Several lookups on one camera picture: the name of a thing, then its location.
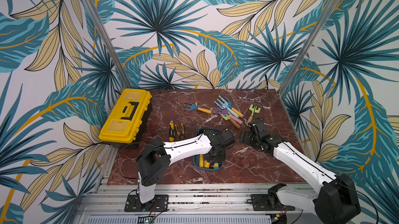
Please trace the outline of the green rake wooden handle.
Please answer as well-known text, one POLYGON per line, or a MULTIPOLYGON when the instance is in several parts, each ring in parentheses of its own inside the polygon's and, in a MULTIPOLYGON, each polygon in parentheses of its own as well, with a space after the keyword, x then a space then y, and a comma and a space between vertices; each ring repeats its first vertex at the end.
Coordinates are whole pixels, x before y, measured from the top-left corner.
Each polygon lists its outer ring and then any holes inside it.
POLYGON ((248 126, 250 122, 252 122, 254 115, 260 113, 261 108, 257 108, 255 105, 251 104, 249 107, 251 114, 249 115, 248 119, 246 120, 246 125, 248 126))

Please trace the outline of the blue claw rake yellow handle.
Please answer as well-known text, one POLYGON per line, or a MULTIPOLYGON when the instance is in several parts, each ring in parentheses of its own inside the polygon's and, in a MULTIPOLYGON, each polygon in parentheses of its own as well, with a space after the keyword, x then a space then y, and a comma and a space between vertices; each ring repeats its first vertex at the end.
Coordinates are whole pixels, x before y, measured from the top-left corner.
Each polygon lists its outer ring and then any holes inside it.
POLYGON ((184 106, 183 110, 189 110, 189 111, 198 110, 198 111, 201 111, 201 112, 207 113, 207 114, 212 113, 212 111, 209 109, 201 108, 201 107, 198 107, 196 104, 192 104, 192 103, 188 103, 188 102, 185 102, 183 106, 184 106))

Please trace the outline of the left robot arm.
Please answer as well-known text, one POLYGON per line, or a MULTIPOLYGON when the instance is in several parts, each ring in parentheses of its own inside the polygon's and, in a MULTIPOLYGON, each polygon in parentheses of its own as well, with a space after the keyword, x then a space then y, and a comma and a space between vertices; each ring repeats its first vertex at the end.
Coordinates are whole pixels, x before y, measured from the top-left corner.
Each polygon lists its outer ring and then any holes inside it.
POLYGON ((205 129, 200 135, 177 142, 162 142, 155 139, 147 144, 136 158, 138 170, 137 195, 145 205, 155 198, 155 186, 163 179, 169 166, 195 155, 203 156, 211 166, 225 162, 226 149, 235 143, 230 130, 217 132, 205 129))

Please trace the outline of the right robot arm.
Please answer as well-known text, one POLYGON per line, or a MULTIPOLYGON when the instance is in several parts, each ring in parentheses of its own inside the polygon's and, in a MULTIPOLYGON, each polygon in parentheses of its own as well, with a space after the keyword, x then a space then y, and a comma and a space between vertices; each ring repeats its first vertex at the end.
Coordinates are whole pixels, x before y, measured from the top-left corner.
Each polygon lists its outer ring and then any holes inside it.
POLYGON ((350 177, 338 176, 321 167, 281 136, 271 135, 262 119, 255 119, 248 126, 249 129, 241 133, 242 144, 280 160, 312 187, 311 191, 301 191, 279 183, 266 195, 252 195, 250 200, 254 205, 265 204, 276 211, 288 206, 299 208, 316 215, 325 224, 346 224, 361 213, 350 177))

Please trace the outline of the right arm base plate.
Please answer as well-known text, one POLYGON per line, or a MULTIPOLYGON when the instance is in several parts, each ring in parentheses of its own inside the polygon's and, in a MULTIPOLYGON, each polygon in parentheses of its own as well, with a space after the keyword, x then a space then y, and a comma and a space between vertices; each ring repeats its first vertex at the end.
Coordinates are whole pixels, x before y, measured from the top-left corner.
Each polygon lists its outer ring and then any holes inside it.
POLYGON ((247 204, 252 205, 254 211, 294 211, 295 207, 283 205, 276 196, 270 194, 254 194, 246 200, 247 204))

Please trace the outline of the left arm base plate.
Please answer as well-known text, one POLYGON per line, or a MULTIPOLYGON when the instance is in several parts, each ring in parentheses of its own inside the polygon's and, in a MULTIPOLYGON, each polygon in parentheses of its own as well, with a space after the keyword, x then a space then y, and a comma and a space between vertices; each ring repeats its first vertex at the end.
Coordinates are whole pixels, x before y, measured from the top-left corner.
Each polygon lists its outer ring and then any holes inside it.
POLYGON ((141 203, 138 195, 128 195, 124 212, 162 212, 168 209, 169 195, 155 195, 153 200, 141 203))

